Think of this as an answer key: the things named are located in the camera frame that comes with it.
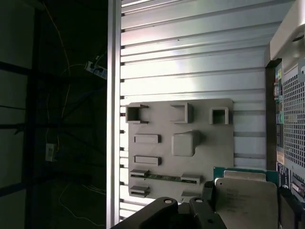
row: ventilation grille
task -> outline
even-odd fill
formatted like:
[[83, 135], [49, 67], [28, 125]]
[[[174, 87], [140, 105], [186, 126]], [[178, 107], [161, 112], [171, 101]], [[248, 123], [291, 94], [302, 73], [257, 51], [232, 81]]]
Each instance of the ventilation grille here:
[[297, 75], [284, 82], [285, 158], [305, 167], [305, 85]]

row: corrugated metal wall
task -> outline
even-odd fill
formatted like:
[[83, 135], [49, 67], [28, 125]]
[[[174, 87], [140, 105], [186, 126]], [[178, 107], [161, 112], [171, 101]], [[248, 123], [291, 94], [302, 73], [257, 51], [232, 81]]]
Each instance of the corrugated metal wall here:
[[[131, 102], [231, 98], [234, 165], [265, 168], [264, 50], [292, 3], [123, 0], [121, 112]], [[120, 217], [152, 200], [128, 194], [121, 117]]]

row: wall outlet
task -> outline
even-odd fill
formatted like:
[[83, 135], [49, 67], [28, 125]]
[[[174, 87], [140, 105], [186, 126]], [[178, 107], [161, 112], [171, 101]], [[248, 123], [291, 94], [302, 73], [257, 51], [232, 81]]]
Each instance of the wall outlet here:
[[56, 150], [57, 150], [57, 144], [46, 144], [46, 161], [54, 162], [56, 161]]
[[93, 62], [88, 61], [85, 69], [91, 73], [94, 72], [95, 75], [107, 80], [107, 69], [100, 67], [99, 65], [92, 66]]

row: power strip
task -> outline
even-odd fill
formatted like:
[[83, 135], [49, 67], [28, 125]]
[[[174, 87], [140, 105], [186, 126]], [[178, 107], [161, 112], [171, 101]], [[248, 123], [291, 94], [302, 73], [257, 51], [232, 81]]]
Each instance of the power strip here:
[[103, 67], [101, 67], [99, 65], [96, 65], [94, 68], [92, 68], [91, 67], [92, 64], [93, 64], [93, 62], [88, 61], [86, 66], [85, 66], [85, 69], [87, 71], [89, 71], [89, 72], [91, 72], [91, 73], [93, 73], [93, 74], [95, 74], [95, 75], [97, 75], [97, 76], [107, 80], [107, 69], [105, 69], [105, 68], [103, 68]]

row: square bracket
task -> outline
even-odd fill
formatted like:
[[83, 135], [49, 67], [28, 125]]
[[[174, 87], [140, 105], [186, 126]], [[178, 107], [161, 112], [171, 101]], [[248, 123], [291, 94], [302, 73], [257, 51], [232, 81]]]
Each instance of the square bracket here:
[[130, 105], [126, 108], [126, 122], [129, 124], [146, 124], [148, 121], [141, 120], [140, 110], [148, 106], [137, 104]]
[[185, 124], [193, 122], [193, 107], [188, 103], [171, 104], [172, 107], [177, 109], [178, 119], [171, 120], [172, 123]]
[[228, 107], [212, 107], [210, 110], [211, 125], [228, 125], [229, 124], [229, 108]]

